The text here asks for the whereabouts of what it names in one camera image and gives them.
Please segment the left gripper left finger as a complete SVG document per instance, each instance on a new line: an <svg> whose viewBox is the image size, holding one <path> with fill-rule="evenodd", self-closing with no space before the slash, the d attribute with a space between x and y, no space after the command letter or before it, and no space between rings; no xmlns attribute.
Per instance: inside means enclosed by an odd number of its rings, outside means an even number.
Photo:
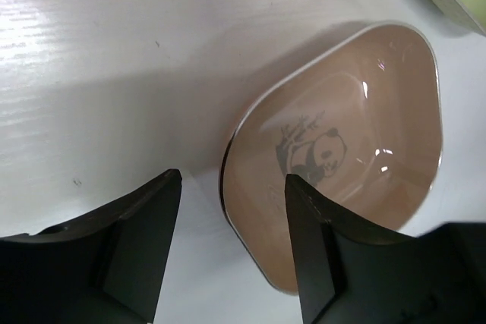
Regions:
<svg viewBox="0 0 486 324"><path fill-rule="evenodd" d="M1 239L3 323L152 323L181 200L169 169L135 191Z"/></svg>

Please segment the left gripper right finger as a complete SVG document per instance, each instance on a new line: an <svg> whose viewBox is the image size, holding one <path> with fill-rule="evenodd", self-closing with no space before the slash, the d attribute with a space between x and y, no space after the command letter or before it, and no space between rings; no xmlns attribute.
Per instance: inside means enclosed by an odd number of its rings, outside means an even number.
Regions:
<svg viewBox="0 0 486 324"><path fill-rule="evenodd" d="M306 323L483 323L485 225L450 222L419 237L381 227L297 175L286 212Z"/></svg>

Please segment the pink square panda plate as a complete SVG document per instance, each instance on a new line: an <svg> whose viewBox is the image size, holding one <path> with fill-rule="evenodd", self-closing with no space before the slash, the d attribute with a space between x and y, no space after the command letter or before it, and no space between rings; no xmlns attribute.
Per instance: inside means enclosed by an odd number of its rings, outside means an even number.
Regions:
<svg viewBox="0 0 486 324"><path fill-rule="evenodd" d="M287 175L397 231L424 202L442 154L432 46L409 24L379 22L293 71L249 106L225 148L219 197L264 278L296 294Z"/></svg>

